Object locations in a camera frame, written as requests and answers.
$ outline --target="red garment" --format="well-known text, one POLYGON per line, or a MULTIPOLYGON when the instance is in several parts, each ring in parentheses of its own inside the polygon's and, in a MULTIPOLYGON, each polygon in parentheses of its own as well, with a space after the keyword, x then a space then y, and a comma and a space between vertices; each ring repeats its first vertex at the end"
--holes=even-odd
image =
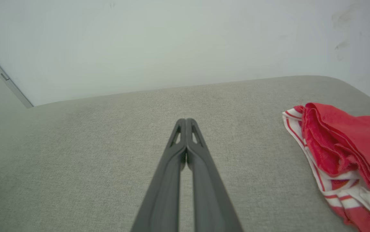
POLYGON ((294 108, 303 114, 302 134, 318 169, 332 177, 358 170, 370 189, 370 116, 320 103, 294 108))

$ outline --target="folded cloth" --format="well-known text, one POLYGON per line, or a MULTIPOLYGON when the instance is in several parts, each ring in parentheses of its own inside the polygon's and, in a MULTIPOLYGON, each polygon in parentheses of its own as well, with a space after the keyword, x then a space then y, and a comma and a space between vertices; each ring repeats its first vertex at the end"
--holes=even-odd
POLYGON ((358 170, 370 190, 370 116, 320 103, 294 108, 302 113, 302 135, 316 166, 331 177, 358 170))
POLYGON ((345 224, 354 225, 362 232, 370 232, 370 191, 365 188, 364 180, 357 170, 350 169, 333 176, 318 168, 309 144, 303 138, 302 112, 303 107, 285 111, 284 125, 304 151, 318 188, 345 224))

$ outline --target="red cloth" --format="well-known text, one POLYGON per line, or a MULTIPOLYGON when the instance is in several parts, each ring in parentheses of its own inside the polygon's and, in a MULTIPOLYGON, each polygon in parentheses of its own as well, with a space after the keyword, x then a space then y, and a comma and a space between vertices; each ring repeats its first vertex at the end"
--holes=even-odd
POLYGON ((370 189, 370 116, 320 103, 294 108, 303 114, 302 134, 317 167, 332 177, 358 170, 370 189))

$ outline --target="white cloth with red stripes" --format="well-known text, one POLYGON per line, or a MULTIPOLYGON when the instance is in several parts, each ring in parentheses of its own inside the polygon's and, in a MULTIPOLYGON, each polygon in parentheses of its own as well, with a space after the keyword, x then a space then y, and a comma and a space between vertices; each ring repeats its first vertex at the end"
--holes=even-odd
POLYGON ((356 225, 361 231, 367 225, 359 225, 358 220, 367 220, 370 217, 370 191, 357 171, 349 171, 342 175, 331 177, 324 171, 319 170, 315 164, 313 155, 302 137, 301 124, 302 114, 295 109, 287 110, 282 113, 284 125, 287 131, 294 137, 300 145, 310 163, 314 178, 332 209, 345 219, 345 223, 356 225))

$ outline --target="towel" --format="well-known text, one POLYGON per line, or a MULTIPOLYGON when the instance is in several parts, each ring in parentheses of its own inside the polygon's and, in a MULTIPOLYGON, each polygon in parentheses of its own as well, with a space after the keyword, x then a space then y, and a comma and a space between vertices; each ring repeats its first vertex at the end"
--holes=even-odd
MULTIPOLYGON (((353 116, 335 107, 318 103, 294 107, 283 113, 285 128, 304 151, 318 188, 328 204, 344 219, 345 224, 356 226, 362 232, 370 232, 370 187, 366 184, 367 178, 359 170, 359 165, 368 163, 357 163, 357 160, 362 159, 349 157, 357 150, 353 141, 362 141, 361 137, 365 135, 358 129, 345 130, 362 122, 348 121, 349 117, 353 116)), ((370 116, 363 117, 364 123, 360 128, 370 131, 367 124, 370 118, 367 117, 370 116)))

